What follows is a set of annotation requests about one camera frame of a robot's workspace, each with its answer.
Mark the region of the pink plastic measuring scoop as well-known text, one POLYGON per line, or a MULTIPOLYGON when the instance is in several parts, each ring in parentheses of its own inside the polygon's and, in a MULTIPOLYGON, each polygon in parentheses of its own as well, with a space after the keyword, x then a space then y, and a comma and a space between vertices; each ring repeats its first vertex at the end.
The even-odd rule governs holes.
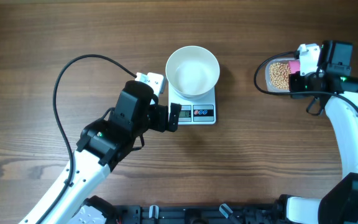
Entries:
POLYGON ((300 71, 300 61, 299 60, 290 60, 288 62, 290 73, 294 74, 300 71))

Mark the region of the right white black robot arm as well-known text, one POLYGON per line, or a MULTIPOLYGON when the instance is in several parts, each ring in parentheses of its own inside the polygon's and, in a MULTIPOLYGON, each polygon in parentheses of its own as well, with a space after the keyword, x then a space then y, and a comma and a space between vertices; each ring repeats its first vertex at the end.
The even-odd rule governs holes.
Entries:
POLYGON ((312 96, 336 136, 342 180, 322 199, 291 196, 285 218, 294 223, 358 223, 358 78, 351 76, 353 46, 325 40, 301 44, 294 57, 300 68, 290 77, 293 97, 312 96))

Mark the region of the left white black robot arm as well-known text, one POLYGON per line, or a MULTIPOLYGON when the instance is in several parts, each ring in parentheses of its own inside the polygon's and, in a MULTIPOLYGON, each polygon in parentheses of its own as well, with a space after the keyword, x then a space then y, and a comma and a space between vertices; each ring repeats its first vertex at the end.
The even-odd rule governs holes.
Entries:
POLYGON ((137 149, 135 140, 149 129, 176 131, 180 111, 176 103, 159 105, 147 84, 128 81, 116 106, 82 130, 69 163, 22 222, 68 223, 86 197, 137 149))

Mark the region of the white digital kitchen scale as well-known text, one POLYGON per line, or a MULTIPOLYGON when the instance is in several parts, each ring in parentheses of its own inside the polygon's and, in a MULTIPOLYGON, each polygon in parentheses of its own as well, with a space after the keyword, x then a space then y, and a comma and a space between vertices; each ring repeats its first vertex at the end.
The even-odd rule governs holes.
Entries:
POLYGON ((176 92, 169 84, 168 102, 181 105, 178 117, 179 125, 211 125, 217 121, 214 88, 196 98, 186 98, 176 92))

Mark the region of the white round bowl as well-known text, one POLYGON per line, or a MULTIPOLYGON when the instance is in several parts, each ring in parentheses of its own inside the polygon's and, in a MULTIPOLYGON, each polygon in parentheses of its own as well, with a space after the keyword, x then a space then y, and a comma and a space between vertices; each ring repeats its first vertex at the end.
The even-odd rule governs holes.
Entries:
POLYGON ((187 98, 196 98, 212 90, 220 71, 217 58, 206 48, 195 45, 174 51, 165 66, 169 84, 187 98))

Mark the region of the pile of soybeans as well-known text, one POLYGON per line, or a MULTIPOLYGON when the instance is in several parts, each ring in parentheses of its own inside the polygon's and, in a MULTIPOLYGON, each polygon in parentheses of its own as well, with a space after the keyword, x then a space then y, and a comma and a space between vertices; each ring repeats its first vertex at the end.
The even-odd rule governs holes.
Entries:
POLYGON ((269 67, 270 81, 275 88, 289 90, 290 69, 287 63, 273 63, 269 67))

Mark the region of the clear plastic container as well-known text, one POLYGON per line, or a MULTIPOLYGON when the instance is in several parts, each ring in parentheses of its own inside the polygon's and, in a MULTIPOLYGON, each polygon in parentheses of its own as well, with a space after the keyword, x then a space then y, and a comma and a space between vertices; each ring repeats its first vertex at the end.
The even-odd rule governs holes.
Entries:
POLYGON ((265 66, 267 90, 271 92, 289 92, 291 70, 289 62, 292 58, 276 58, 265 66))

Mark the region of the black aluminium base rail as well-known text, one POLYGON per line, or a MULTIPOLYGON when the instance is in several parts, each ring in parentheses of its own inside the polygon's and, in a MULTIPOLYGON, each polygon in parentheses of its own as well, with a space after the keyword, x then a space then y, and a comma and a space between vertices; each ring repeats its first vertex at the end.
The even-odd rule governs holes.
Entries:
POLYGON ((267 224, 290 223, 283 203, 245 204, 223 203, 219 206, 161 207, 151 205, 111 205, 98 196, 87 198, 75 212, 70 223, 79 224, 267 224))

